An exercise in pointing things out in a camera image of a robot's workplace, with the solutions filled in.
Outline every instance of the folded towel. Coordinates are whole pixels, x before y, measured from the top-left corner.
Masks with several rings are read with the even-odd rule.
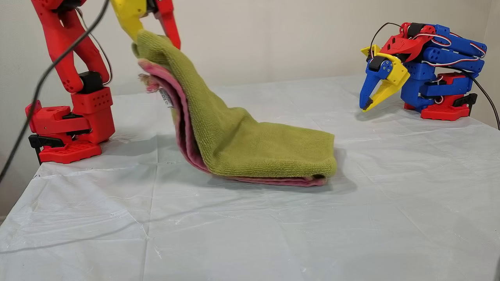
[[[158,88],[163,88],[166,94],[170,97],[173,105],[172,116],[175,123],[175,132],[177,135],[177,145],[187,160],[188,163],[195,168],[210,173],[207,166],[203,162],[198,144],[195,140],[191,118],[188,110],[188,101],[181,85],[176,79],[158,64],[152,63],[147,59],[139,59],[139,65],[146,72],[151,74],[148,78],[148,90],[154,91]],[[226,178],[247,183],[268,184],[268,185],[286,185],[311,187],[322,186],[326,183],[326,179],[321,176],[317,177],[244,177],[244,176],[227,176]]]
[[[138,58],[146,59],[140,61],[143,68],[170,92],[171,98],[178,97],[172,101],[177,103],[177,134],[184,134],[180,139],[185,140],[179,147],[195,167],[247,182],[266,183],[274,178],[273,184],[300,186],[324,184],[324,177],[335,173],[332,134],[259,123],[243,108],[228,108],[167,37],[141,31],[133,49]]]

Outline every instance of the green towel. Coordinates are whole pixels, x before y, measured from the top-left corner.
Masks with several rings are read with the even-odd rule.
[[[213,174],[235,177],[331,176],[337,170],[334,136],[284,124],[257,122],[228,108],[207,87],[193,63],[165,36],[139,32],[135,55],[161,65],[177,79],[204,163]]]

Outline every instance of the white tablecloth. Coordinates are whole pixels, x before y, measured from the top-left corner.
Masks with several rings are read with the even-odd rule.
[[[44,163],[0,227],[0,280],[493,280],[500,132],[420,119],[397,95],[362,113],[362,82],[215,89],[258,121],[335,134],[338,172],[310,188],[198,171],[157,94],[115,96],[103,155]]]

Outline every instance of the towel tag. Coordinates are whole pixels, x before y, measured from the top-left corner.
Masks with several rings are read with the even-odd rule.
[[[170,99],[169,94],[164,89],[159,89],[159,94],[163,98],[163,101],[165,101],[165,105],[169,108],[173,108],[174,104],[172,103],[172,100]]]

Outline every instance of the pink towel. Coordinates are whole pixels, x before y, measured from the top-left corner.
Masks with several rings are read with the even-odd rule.
[[[161,87],[172,100],[172,105],[175,109],[176,114],[174,122],[175,132],[177,136],[177,145],[179,146],[182,155],[195,168],[211,174],[207,166],[203,162],[202,155],[198,148],[195,134],[193,132],[193,126],[191,124],[188,101],[181,85],[170,74],[168,70],[156,63],[142,58],[139,59],[139,66],[151,75],[148,90],[150,91]],[[297,187],[322,186],[327,181],[326,178],[314,177],[224,176],[223,178],[254,184]]]

